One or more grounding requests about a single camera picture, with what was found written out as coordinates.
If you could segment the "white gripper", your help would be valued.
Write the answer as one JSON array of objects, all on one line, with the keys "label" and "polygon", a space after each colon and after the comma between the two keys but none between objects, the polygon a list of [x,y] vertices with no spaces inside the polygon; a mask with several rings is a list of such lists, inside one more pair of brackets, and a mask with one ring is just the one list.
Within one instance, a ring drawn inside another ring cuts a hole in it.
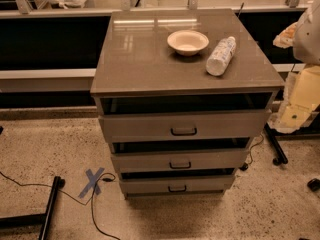
[{"label": "white gripper", "polygon": [[293,133],[300,129],[320,105],[320,66],[306,65],[299,73],[289,73],[279,110],[268,120],[271,129]]}]

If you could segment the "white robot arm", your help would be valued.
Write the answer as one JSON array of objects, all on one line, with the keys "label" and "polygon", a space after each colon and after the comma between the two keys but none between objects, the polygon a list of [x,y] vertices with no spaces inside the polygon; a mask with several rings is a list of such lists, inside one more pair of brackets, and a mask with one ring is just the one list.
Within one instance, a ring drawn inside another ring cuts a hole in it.
[{"label": "white robot arm", "polygon": [[292,133],[320,105],[320,0],[314,0],[297,22],[278,34],[273,45],[283,49],[292,47],[294,58],[305,64],[299,73],[288,74],[283,101],[269,119],[276,131]]}]

